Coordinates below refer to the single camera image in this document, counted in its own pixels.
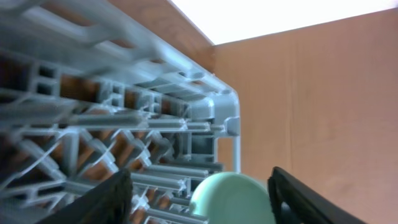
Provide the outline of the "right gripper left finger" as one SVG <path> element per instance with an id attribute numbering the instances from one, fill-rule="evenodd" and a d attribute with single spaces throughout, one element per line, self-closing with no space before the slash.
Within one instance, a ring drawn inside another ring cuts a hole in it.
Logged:
<path id="1" fill-rule="evenodd" d="M 132 190 L 130 172 L 121 170 L 38 224 L 127 223 L 132 208 Z"/>

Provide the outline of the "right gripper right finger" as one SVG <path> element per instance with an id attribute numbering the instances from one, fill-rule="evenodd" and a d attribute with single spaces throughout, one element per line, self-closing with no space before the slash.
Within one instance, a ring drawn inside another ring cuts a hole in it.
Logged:
<path id="1" fill-rule="evenodd" d="M 281 167 L 273 168 L 267 186 L 277 224 L 364 224 Z"/>

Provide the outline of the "mint green small bowl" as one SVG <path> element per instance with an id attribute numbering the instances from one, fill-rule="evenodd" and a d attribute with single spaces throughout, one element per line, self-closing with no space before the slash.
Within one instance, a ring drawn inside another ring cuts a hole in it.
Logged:
<path id="1" fill-rule="evenodd" d="M 189 209 L 212 224 L 276 223 L 265 185 L 235 172 L 213 174 L 198 184 Z"/>

